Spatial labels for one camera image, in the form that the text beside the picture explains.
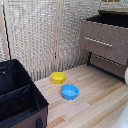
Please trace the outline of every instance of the yellow bowl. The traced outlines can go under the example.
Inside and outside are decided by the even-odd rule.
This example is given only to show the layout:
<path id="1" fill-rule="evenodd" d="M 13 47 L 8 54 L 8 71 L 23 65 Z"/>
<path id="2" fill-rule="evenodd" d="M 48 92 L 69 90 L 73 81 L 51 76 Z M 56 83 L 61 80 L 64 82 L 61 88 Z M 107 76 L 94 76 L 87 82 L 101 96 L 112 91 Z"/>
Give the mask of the yellow bowl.
<path id="1" fill-rule="evenodd" d="M 66 75 L 62 72 L 51 73 L 51 81 L 54 84 L 62 84 L 65 80 Z"/>

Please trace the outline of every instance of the wooden floor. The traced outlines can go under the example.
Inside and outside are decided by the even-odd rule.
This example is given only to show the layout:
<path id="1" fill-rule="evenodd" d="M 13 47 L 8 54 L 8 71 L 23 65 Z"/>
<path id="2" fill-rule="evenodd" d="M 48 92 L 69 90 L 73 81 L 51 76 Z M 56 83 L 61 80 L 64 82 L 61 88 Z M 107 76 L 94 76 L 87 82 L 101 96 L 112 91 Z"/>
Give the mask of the wooden floor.
<path id="1" fill-rule="evenodd" d="M 64 72 L 63 84 L 79 88 L 72 101 L 61 96 L 62 85 L 50 77 L 35 82 L 49 102 L 47 128 L 110 128 L 128 101 L 128 86 L 91 66 L 82 65 Z"/>

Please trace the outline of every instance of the blue bowl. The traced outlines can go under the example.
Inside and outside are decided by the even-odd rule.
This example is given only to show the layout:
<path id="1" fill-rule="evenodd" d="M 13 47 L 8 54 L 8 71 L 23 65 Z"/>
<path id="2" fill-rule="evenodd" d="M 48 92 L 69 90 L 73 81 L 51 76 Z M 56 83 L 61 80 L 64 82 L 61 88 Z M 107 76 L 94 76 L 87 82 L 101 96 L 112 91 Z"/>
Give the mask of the blue bowl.
<path id="1" fill-rule="evenodd" d="M 71 84 L 65 84 L 61 87 L 61 95 L 67 100 L 73 100 L 77 97 L 79 89 Z"/>

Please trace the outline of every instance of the woven screen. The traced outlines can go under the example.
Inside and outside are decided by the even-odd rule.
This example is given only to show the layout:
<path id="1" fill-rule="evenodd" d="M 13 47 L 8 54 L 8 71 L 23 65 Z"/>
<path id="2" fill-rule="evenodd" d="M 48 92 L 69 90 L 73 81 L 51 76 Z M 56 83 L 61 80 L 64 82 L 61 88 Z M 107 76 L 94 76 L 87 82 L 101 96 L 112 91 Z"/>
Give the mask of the woven screen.
<path id="1" fill-rule="evenodd" d="M 1 23 L 0 23 L 0 62 L 5 60 L 6 60 L 6 54 L 5 54 L 3 34 L 2 34 Z"/>
<path id="2" fill-rule="evenodd" d="M 5 25 L 3 20 L 3 8 L 0 1 L 0 62 L 6 61 L 7 58 L 7 40 L 6 40 L 6 32 Z"/>
<path id="3" fill-rule="evenodd" d="M 64 0 L 59 47 L 58 71 L 87 61 L 87 52 L 79 48 L 81 19 L 98 14 L 98 0 Z"/>
<path id="4" fill-rule="evenodd" d="M 8 0 L 14 57 L 33 81 L 52 72 L 56 0 Z"/>

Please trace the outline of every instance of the pet bowl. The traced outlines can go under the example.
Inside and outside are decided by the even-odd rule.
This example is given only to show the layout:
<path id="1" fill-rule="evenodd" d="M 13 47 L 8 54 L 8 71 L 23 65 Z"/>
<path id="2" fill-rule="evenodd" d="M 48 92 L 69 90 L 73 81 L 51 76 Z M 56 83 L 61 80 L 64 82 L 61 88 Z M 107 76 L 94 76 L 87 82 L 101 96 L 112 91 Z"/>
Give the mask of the pet bowl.
<path id="1" fill-rule="evenodd" d="M 62 72 L 53 72 L 51 73 L 51 81 L 54 84 L 62 84 L 65 80 L 65 74 Z"/>
<path id="2" fill-rule="evenodd" d="M 62 97 L 67 100 L 73 100 L 77 97 L 79 89 L 71 84 L 65 84 L 61 87 Z"/>

